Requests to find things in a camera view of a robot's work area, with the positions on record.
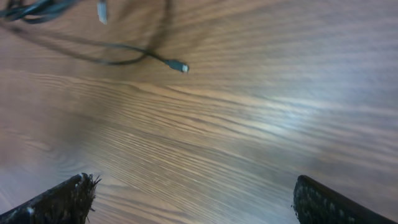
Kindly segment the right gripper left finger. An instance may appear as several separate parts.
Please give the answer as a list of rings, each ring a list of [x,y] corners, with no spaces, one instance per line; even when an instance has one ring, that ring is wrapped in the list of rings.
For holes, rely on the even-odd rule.
[[[85,224],[101,181],[80,173],[1,214],[1,224]]]

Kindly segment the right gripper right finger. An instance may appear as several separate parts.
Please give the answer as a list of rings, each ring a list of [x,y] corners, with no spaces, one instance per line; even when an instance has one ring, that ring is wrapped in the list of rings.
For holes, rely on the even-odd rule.
[[[301,224],[397,224],[307,175],[298,176],[293,196]]]

